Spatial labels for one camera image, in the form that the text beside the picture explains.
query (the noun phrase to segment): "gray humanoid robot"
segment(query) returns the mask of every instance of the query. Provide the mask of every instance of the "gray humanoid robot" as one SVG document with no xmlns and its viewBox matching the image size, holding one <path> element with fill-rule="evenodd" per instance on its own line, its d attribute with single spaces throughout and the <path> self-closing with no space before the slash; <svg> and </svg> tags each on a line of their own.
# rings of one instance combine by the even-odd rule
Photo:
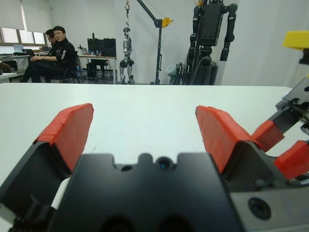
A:
<svg viewBox="0 0 309 232">
<path fill-rule="evenodd" d="M 127 68 L 127 74 L 129 77 L 128 80 L 128 85 L 134 85 L 135 81 L 133 79 L 132 75 L 132 65 L 134 64 L 134 61 L 130 58 L 131 52 L 132 52 L 132 41 L 129 36 L 129 31 L 130 28 L 124 28 L 124 33 L 125 33 L 125 38 L 124 38 L 124 54 L 125 54 L 125 59 L 120 61 L 120 75 L 121 75 L 121 80 L 122 84 L 126 84 L 126 76 L 124 75 L 125 68 Z"/>
</svg>

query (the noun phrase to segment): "desk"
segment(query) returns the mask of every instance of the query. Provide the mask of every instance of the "desk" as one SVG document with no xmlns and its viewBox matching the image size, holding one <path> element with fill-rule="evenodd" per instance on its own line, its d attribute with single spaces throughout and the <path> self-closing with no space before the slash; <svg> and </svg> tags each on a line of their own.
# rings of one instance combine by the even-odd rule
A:
<svg viewBox="0 0 309 232">
<path fill-rule="evenodd" d="M 37 56 L 47 56 L 49 52 L 36 52 L 34 53 Z"/>
<path fill-rule="evenodd" d="M 89 59 L 98 59 L 98 60 L 109 60 L 114 63 L 114 68 L 112 70 L 112 78 L 114 81 L 114 85 L 116 84 L 116 57 L 99 57 L 95 55 L 78 55 L 79 59 L 87 59 L 87 62 L 89 63 Z"/>
<path fill-rule="evenodd" d="M 0 83 L 9 83 L 9 78 L 17 76 L 16 73 L 2 73 L 0 76 Z"/>
<path fill-rule="evenodd" d="M 0 57 L 0 61 L 8 61 L 8 60 L 17 60 L 17 75 L 23 75 L 25 73 L 25 70 L 27 67 L 25 67 L 24 69 L 19 70 L 18 69 L 18 61 L 20 59 L 28 59 L 28 57 L 30 57 L 29 55 L 24 55 L 24 56 L 2 56 Z"/>
<path fill-rule="evenodd" d="M 19 60 L 19 59 L 28 59 L 30 57 L 29 55 L 24 55 L 24 56 L 2 56 L 0 57 L 1 61 L 8 61 L 8 60 Z"/>
<path fill-rule="evenodd" d="M 86 102 L 94 106 L 84 153 L 112 153 L 116 163 L 137 163 L 141 153 L 149 152 L 154 160 L 167 156 L 176 162 L 180 152 L 205 152 L 195 117 L 196 106 L 228 111 L 248 133 L 253 133 L 277 111 L 275 104 L 289 90 L 245 86 L 1 84 L 0 99 L 5 101 L 0 101 L 0 185 L 41 131 L 59 111 L 70 106 Z M 287 131 L 285 139 L 268 154 L 277 156 L 297 139 L 307 140 L 299 125 Z M 0 219 L 0 231 L 8 228 Z"/>
</svg>

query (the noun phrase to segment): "black jacket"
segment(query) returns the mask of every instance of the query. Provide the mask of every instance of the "black jacket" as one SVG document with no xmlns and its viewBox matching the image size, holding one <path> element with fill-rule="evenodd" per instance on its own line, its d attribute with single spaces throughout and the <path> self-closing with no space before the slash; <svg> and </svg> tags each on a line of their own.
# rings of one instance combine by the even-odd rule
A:
<svg viewBox="0 0 309 232">
<path fill-rule="evenodd" d="M 47 54 L 48 57 L 55 57 L 56 56 L 56 50 L 58 49 L 58 42 L 56 42 L 55 45 L 52 45 L 52 48 L 50 49 L 49 53 Z"/>
<path fill-rule="evenodd" d="M 64 39 L 57 43 L 56 58 L 57 65 L 60 67 L 67 67 L 69 64 L 75 63 L 76 52 L 74 46 Z"/>
</svg>

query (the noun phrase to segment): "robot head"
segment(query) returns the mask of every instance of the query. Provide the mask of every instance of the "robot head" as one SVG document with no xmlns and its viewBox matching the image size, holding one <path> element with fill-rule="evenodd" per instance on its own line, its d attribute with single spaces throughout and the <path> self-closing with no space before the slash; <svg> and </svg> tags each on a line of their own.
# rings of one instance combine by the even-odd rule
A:
<svg viewBox="0 0 309 232">
<path fill-rule="evenodd" d="M 124 28 L 125 36 L 129 35 L 129 31 L 131 31 L 130 28 Z"/>
</svg>

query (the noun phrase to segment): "man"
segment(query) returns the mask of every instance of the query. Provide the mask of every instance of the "man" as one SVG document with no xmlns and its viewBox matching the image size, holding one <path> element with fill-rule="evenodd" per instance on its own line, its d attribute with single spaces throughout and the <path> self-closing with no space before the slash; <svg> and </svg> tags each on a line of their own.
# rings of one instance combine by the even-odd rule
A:
<svg viewBox="0 0 309 232">
<path fill-rule="evenodd" d="M 49 53 L 47 54 L 48 57 L 55 57 L 56 56 L 56 50 L 57 50 L 57 40 L 54 35 L 54 30 L 49 29 L 45 32 L 47 35 L 48 41 L 51 43 L 52 48 L 50 49 Z"/>
<path fill-rule="evenodd" d="M 33 56 L 21 82 L 27 82 L 31 77 L 32 82 L 39 83 L 41 82 L 40 76 L 45 76 L 47 80 L 52 79 L 54 76 L 61 76 L 69 65 L 75 62 L 75 49 L 66 38 L 65 29 L 56 26 L 53 31 L 57 40 L 55 56 Z"/>
<path fill-rule="evenodd" d="M 11 67 L 6 63 L 0 62 L 0 70 L 4 73 L 11 73 Z"/>
</svg>

